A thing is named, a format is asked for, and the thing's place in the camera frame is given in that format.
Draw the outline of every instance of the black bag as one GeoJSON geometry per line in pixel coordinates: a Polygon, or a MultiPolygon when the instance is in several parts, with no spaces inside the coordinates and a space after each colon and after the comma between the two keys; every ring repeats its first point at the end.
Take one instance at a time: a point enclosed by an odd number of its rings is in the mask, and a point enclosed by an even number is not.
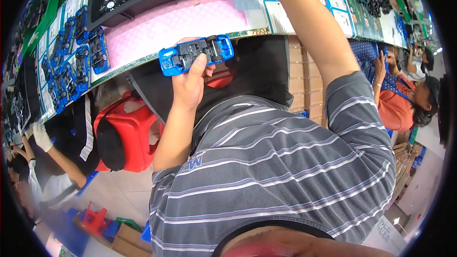
{"type": "Polygon", "coordinates": [[[132,91],[130,96],[119,100],[114,107],[105,113],[98,123],[96,131],[98,154],[105,166],[110,168],[111,171],[120,171],[125,167],[125,151],[121,136],[113,124],[106,119],[106,116],[122,102],[136,96],[139,97],[139,94],[136,91],[132,91]]]}

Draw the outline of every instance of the pink foam mat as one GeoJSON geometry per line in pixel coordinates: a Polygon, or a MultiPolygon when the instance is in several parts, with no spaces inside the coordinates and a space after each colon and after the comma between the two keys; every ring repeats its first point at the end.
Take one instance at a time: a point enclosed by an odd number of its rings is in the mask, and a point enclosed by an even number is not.
{"type": "Polygon", "coordinates": [[[171,47],[184,37],[207,37],[248,29],[246,15],[236,10],[233,0],[168,3],[136,16],[133,21],[105,29],[110,71],[171,47]]]}

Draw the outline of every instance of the lanyard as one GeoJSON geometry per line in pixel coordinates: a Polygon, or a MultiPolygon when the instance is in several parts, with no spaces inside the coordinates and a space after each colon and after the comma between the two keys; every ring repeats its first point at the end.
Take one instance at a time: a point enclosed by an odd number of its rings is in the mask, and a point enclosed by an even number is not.
{"type": "MultiPolygon", "coordinates": [[[[401,83],[403,83],[407,88],[411,89],[411,87],[402,79],[402,78],[399,78],[398,79],[401,83]]],[[[402,92],[398,91],[397,90],[397,94],[401,97],[403,97],[405,100],[408,100],[409,102],[411,102],[411,104],[414,104],[412,102],[412,100],[409,99],[409,97],[407,97],[406,95],[404,95],[402,92]]]]}

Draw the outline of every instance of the white glove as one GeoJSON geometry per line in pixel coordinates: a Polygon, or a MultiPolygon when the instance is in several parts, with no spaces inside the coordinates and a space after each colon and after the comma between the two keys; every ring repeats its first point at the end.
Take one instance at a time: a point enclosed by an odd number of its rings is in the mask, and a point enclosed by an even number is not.
{"type": "Polygon", "coordinates": [[[33,136],[35,136],[35,142],[43,151],[48,152],[53,147],[53,143],[46,132],[44,124],[40,124],[39,122],[33,123],[33,136]]]}

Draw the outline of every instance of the blue plastic stool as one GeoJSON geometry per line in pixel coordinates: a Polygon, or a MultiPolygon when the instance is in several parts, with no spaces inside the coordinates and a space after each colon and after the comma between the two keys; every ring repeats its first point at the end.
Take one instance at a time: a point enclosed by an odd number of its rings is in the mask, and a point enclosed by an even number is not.
{"type": "Polygon", "coordinates": [[[151,229],[149,227],[149,220],[146,222],[146,226],[143,229],[143,233],[141,234],[141,239],[143,239],[147,243],[151,242],[151,229]]]}
{"type": "Polygon", "coordinates": [[[389,128],[386,128],[387,134],[389,134],[389,137],[392,138],[393,135],[393,130],[390,130],[389,128]]]}
{"type": "Polygon", "coordinates": [[[303,116],[303,117],[308,118],[308,112],[306,112],[306,111],[296,112],[295,114],[298,115],[298,116],[303,116]]]}

